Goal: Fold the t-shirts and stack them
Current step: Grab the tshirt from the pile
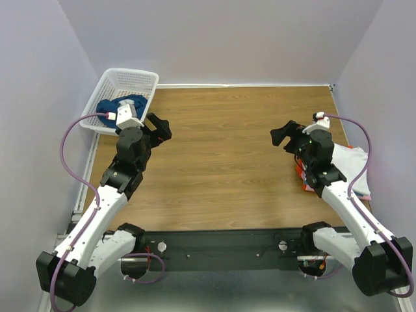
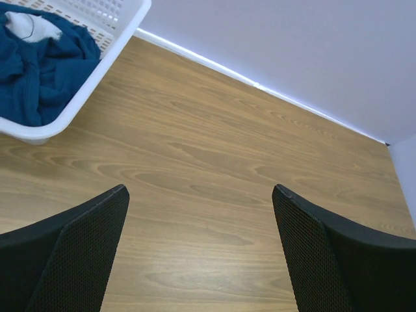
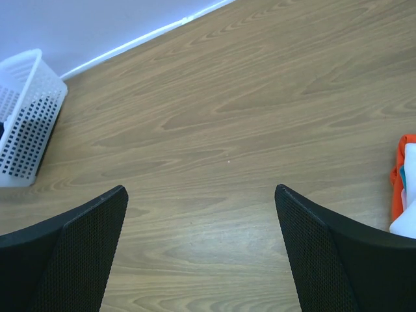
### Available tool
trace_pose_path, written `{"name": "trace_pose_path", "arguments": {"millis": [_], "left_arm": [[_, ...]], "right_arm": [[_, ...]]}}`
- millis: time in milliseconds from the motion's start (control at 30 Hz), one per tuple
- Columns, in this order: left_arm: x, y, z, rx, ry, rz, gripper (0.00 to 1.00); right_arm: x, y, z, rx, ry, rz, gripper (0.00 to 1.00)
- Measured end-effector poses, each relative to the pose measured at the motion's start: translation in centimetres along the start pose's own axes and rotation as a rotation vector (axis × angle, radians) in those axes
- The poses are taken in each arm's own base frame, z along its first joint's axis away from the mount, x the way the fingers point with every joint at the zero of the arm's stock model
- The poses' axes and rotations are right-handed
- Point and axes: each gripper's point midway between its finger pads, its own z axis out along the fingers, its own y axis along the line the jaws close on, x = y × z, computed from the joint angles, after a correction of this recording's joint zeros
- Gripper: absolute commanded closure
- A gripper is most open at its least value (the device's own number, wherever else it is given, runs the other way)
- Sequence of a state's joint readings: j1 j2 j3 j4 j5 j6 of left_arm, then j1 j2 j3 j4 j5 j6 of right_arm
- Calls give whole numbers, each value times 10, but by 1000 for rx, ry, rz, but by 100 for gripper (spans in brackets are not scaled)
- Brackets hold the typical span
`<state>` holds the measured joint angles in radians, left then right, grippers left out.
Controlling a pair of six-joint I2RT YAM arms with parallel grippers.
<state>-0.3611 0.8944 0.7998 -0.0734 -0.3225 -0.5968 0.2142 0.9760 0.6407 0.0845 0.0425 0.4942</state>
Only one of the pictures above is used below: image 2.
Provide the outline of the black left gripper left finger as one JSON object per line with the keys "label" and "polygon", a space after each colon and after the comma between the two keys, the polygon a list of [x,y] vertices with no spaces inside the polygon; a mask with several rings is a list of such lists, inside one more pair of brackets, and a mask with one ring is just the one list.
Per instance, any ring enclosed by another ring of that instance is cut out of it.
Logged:
{"label": "black left gripper left finger", "polygon": [[1,310],[100,311],[128,207],[118,185],[1,234]]}

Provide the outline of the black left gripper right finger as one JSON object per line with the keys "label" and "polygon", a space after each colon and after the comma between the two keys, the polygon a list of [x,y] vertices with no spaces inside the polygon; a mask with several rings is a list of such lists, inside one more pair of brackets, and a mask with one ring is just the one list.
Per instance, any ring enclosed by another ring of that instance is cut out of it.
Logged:
{"label": "black left gripper right finger", "polygon": [[283,185],[272,201],[299,311],[415,310],[415,240],[353,222]]}

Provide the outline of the blue t-shirt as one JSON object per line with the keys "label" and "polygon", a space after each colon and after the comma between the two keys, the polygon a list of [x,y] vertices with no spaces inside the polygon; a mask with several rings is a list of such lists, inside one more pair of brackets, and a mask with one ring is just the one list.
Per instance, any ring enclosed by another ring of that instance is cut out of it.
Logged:
{"label": "blue t-shirt", "polygon": [[1,117],[29,127],[50,124],[100,59],[87,28],[1,3]]}

